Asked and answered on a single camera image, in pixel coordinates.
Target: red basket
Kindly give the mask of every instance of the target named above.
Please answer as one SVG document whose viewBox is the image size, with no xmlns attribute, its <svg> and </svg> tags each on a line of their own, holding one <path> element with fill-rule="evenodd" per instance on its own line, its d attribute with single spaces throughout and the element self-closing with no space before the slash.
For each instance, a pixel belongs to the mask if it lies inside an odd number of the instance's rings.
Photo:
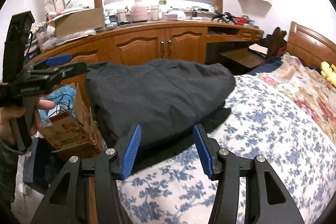
<svg viewBox="0 0 336 224">
<path fill-rule="evenodd" d="M 238 25 L 244 25 L 247 22 L 247 19 L 243 17 L 235 17 L 235 20 L 237 21 Z"/>
</svg>

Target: cardboard box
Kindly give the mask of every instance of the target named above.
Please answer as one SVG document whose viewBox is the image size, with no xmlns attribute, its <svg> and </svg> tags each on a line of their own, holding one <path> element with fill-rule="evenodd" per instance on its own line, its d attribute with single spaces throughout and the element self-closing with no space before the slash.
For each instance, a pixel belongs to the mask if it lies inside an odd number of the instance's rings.
<svg viewBox="0 0 336 224">
<path fill-rule="evenodd" d="M 105 22 L 103 8 L 75 12 L 55 20 L 56 37 L 103 27 Z"/>
<path fill-rule="evenodd" d="M 73 110 L 77 119 L 67 110 L 43 121 L 40 133 L 56 149 L 53 153 L 61 158 L 68 159 L 71 155 L 85 159 L 103 150 L 102 137 L 82 100 L 79 87 L 70 86 L 76 89 Z"/>
</svg>

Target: metal pivot bolt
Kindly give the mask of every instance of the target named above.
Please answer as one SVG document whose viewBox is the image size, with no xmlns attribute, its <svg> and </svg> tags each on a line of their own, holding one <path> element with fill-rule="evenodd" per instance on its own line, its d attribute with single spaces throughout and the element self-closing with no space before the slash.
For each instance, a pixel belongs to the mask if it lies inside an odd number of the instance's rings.
<svg viewBox="0 0 336 224">
<path fill-rule="evenodd" d="M 226 156 L 227 154 L 229 154 L 229 150 L 227 150 L 227 149 L 225 149 L 225 148 L 222 148 L 222 149 L 219 150 L 219 153 L 220 153 L 221 155 Z"/>
<path fill-rule="evenodd" d="M 107 155 L 113 155 L 115 153 L 115 150 L 113 148 L 109 148 L 105 151 Z"/>
<path fill-rule="evenodd" d="M 258 156 L 257 156 L 257 161 L 258 161 L 258 162 L 264 162 L 264 161 L 265 161 L 265 157 L 264 157 L 264 156 L 261 156 L 261 155 L 258 155 Z"/>
<path fill-rule="evenodd" d="M 69 161 L 74 164 L 75 162 L 77 162 L 77 160 L 78 160 L 77 156 L 72 156 Z"/>
</svg>

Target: blue floral bed sheet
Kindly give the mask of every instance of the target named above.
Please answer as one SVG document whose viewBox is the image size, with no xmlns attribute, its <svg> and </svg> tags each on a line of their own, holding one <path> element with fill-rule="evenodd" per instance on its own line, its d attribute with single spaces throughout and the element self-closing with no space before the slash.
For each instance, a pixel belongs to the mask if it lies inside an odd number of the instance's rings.
<svg viewBox="0 0 336 224">
<path fill-rule="evenodd" d="M 318 125 L 287 97 L 249 75 L 237 76 L 226 100 L 227 121 L 210 135 L 235 155 L 264 155 L 305 223 L 313 223 L 336 191 L 336 149 Z M 205 224 L 217 182 L 204 175 L 195 146 L 119 182 L 120 200 L 134 224 Z M 244 223 L 245 178 L 237 223 Z"/>
</svg>

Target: yellow object on shelf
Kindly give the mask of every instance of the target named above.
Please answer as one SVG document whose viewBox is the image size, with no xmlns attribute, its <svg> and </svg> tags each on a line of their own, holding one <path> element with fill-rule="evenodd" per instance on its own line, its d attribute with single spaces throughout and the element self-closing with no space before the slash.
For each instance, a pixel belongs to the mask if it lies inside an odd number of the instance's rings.
<svg viewBox="0 0 336 224">
<path fill-rule="evenodd" d="M 321 75 L 334 87 L 336 87 L 336 67 L 335 65 L 329 65 L 328 62 L 323 61 L 320 65 L 321 68 Z"/>
</svg>

